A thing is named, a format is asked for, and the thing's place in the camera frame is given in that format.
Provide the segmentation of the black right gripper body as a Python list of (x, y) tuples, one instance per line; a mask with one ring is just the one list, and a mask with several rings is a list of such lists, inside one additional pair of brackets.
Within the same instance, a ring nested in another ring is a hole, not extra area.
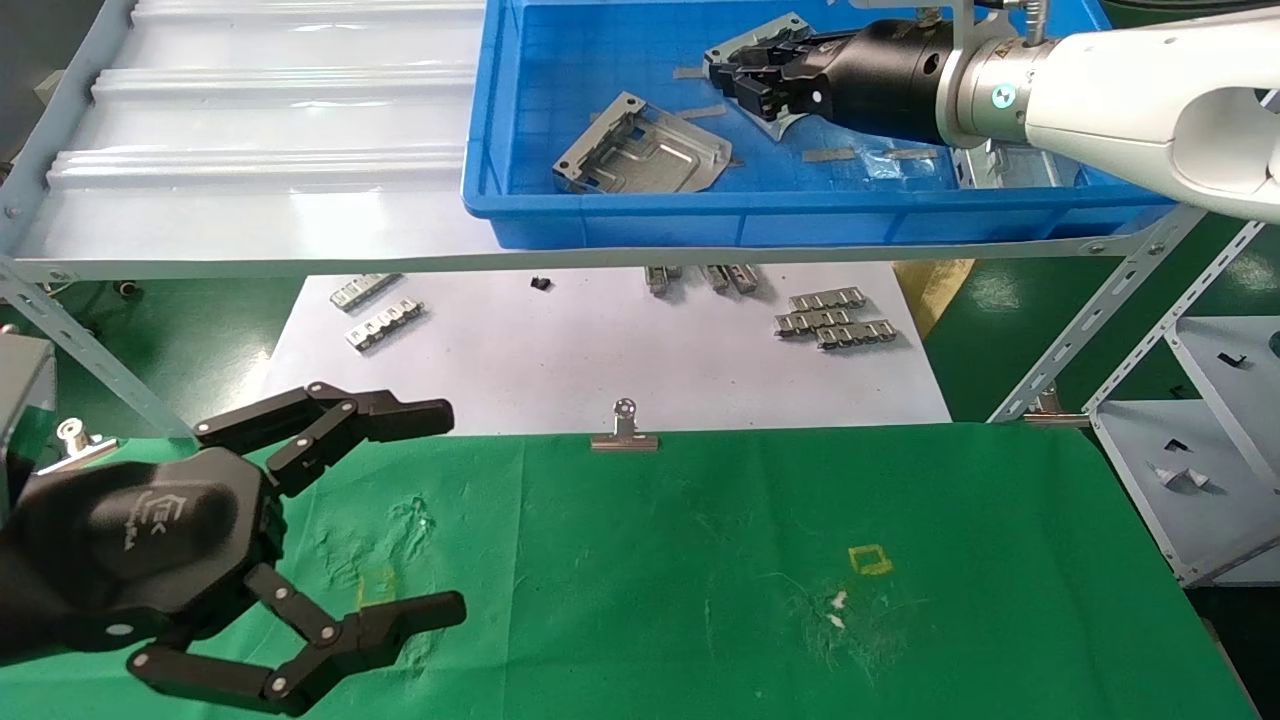
[(941, 145), (934, 118), (954, 24), (874, 20), (815, 35), (788, 61), (788, 110), (863, 135)]

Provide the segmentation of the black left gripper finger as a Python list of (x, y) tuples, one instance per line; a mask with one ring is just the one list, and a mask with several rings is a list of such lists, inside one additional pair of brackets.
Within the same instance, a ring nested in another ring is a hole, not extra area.
[(301, 717), (347, 676), (389, 667), (412, 637), (467, 618), (457, 591), (379, 603), (335, 620), (269, 565), (250, 570), (244, 587), (303, 639), (292, 660), (271, 669), (189, 653), (195, 634), (180, 629), (134, 652), (129, 673), (160, 694)]
[(388, 389), (351, 393), (323, 382), (270, 396), (200, 421), (204, 448), (247, 455), (278, 445), (266, 460), (274, 492), (296, 497), (365, 441), (443, 436), (454, 428), (449, 401), (403, 402)]

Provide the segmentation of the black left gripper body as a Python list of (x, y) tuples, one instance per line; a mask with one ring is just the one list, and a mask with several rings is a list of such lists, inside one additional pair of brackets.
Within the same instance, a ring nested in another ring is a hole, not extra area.
[(225, 448), (35, 478), (3, 524), (3, 664), (211, 638), (285, 530), (266, 474)]

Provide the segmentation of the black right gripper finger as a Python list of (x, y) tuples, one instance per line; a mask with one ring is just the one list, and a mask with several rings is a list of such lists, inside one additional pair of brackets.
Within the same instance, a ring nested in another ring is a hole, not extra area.
[(833, 118), (829, 85), (820, 76), (799, 79), (736, 76), (735, 97), (744, 110), (763, 120), (777, 120), (785, 113)]
[(737, 73), (774, 74), (780, 82), (810, 82), (822, 77), (823, 65), (809, 56), (831, 38), (765, 38), (735, 49), (712, 53), (712, 82), (728, 83)]

